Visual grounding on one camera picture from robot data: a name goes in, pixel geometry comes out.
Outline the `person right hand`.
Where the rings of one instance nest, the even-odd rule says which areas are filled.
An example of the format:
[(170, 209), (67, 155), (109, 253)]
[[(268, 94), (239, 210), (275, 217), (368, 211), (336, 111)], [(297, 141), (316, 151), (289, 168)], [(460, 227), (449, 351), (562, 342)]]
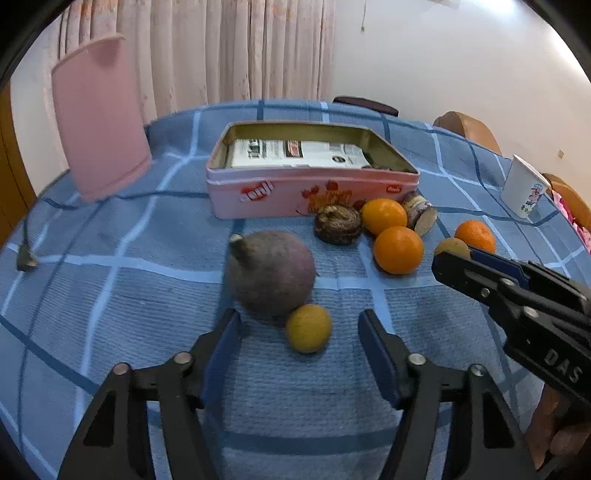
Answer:
[(537, 470), (542, 467), (547, 453), (555, 456), (576, 455), (590, 436), (589, 422), (558, 427), (559, 413), (563, 407), (567, 407), (567, 400), (558, 391), (545, 385), (524, 435)]

